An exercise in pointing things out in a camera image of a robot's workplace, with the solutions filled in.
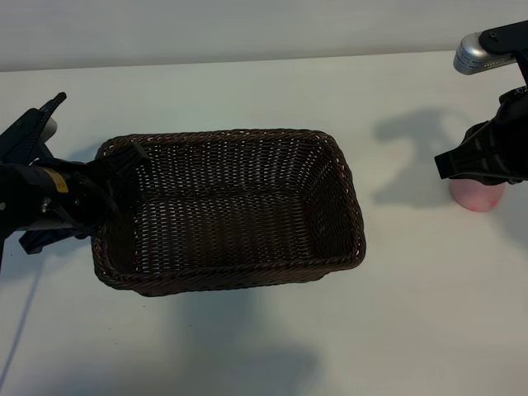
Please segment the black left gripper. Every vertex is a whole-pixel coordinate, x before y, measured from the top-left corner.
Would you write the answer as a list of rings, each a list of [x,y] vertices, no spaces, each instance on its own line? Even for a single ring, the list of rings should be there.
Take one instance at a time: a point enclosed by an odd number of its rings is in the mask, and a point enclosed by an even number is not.
[[[137,143],[89,163],[57,158],[38,160],[23,167],[21,174],[36,199],[31,221],[19,243],[28,254],[67,238],[85,238],[97,233],[106,216],[117,211],[111,182],[125,182],[149,156]]]

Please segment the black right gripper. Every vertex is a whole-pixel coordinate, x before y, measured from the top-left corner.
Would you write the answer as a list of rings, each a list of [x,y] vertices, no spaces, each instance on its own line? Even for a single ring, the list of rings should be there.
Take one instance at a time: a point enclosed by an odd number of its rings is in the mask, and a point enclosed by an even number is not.
[[[486,185],[519,184],[527,173],[527,86],[499,97],[491,121],[469,128],[456,148],[435,156],[441,179],[484,180]]]

